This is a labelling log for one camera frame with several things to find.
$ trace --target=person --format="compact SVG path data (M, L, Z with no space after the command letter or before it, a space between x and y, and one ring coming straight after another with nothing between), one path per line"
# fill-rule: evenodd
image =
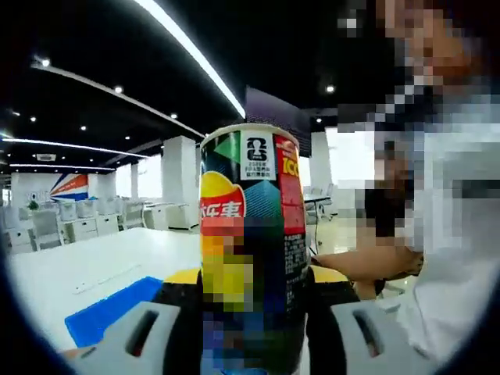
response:
M361 299L376 298L385 280L418 273L422 258L418 252L395 245L398 219L404 219L413 196L405 156L394 141L384 142L384 150L375 155L376 165L383 164L377 175L384 178L365 190L365 217L358 220L356 228L357 251L315 257L321 266L336 269L355 281Z
M402 134L412 146L416 179L404 241L324 262L371 279L423 252L422 271L402 296L398 322L409 343L439 363L473 334L500 271L500 108L492 79L498 50L490 29L495 15L481 1L447 6L377 0L386 36L404 46L416 84L432 90L434 116Z
M370 248L377 241L393 238L395 228L404 219L405 210L413 200L413 180L409 176L404 153L396 149L395 142L385 141L384 150L375 152L375 156L376 165L383 166L381 172L384 178L376 180L374 188L365 190L365 217L359 220L362 225L357 230L358 249ZM389 280L418 274L421 266L422 259L416 256L410 266L401 268ZM384 289L386 280L357 280L354 288L360 299L375 299Z

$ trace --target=can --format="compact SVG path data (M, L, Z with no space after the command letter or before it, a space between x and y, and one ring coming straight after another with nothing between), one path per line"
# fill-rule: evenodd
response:
M232 125L202 142L201 163L202 373L293 373L308 269L298 142Z

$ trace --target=white label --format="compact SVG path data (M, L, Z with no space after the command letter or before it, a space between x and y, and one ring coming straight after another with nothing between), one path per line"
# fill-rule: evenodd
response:
M276 180L272 133L242 130L240 153L242 180Z

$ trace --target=green pattern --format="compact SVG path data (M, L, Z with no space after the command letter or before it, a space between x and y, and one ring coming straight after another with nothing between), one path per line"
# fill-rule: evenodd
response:
M225 141L221 142L214 150L218 154L240 163L240 132L235 131L229 134Z

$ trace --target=window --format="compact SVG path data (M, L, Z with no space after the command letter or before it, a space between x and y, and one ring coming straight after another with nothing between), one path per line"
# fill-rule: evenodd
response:
M3 205L10 205L10 189L2 189Z
M116 168L116 195L132 196L132 168L130 164Z
M375 178L374 132L327 128L331 178L340 188L365 188Z
M160 154L139 161L137 166L139 198L161 198L162 157Z
M298 174L302 186L311 186L311 169L309 166L309 158L301 156L298 158Z

